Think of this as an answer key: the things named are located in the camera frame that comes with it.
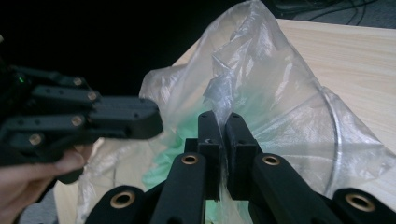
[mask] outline wooden table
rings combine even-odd
[[[277,21],[321,85],[340,96],[385,147],[396,153],[396,30]],[[196,44],[175,64],[186,63],[195,48]],[[396,186],[396,180],[392,181],[387,183]],[[73,223],[77,192],[77,184],[55,187],[61,224]],[[396,209],[396,202],[387,203]]]

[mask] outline plastic bag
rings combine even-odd
[[[187,64],[146,75],[140,97],[158,104],[164,132],[147,141],[101,139],[79,180],[78,223],[116,186],[147,190],[165,180],[185,139],[197,137],[198,116],[207,110],[216,113],[220,127],[231,112],[241,115],[264,152],[283,156],[328,197],[364,186],[396,164],[395,155],[319,84],[261,1],[223,13]],[[205,220],[251,222],[247,202],[231,200],[224,181],[221,201],[206,203]]]

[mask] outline brass screw insert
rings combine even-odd
[[[72,124],[74,125],[74,126],[79,126],[79,125],[81,125],[81,123],[82,123],[82,119],[81,119],[81,117],[80,116],[74,116],[73,118],[72,118]]]
[[[30,135],[29,137],[29,142],[30,144],[32,144],[33,146],[37,146],[38,144],[41,143],[41,136],[38,133],[34,133],[32,135]]]
[[[181,161],[184,164],[193,165],[198,162],[198,157],[193,156],[193,155],[187,155],[187,156],[184,156],[183,158],[181,158]]]
[[[262,161],[267,163],[268,165],[279,165],[280,160],[274,156],[265,156],[262,158]]]
[[[76,77],[75,79],[73,79],[73,83],[74,83],[76,86],[80,86],[80,85],[82,84],[82,80],[81,80],[81,78]]]
[[[94,91],[88,92],[88,99],[94,101],[94,100],[96,100],[96,97],[97,97],[97,95]]]
[[[135,197],[132,191],[120,192],[111,198],[110,205],[113,208],[124,208],[132,204]]]
[[[375,210],[375,205],[371,200],[357,193],[347,194],[346,201],[363,212],[373,212]]]

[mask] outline human hand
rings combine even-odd
[[[0,168],[0,223],[13,223],[21,211],[36,202],[58,175],[82,168],[92,146],[69,149],[54,163],[22,164]]]

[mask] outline dark background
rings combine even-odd
[[[288,19],[337,1],[263,0]],[[145,74],[171,66],[210,22],[241,2],[2,0],[0,56],[85,77],[102,95],[137,95]]]

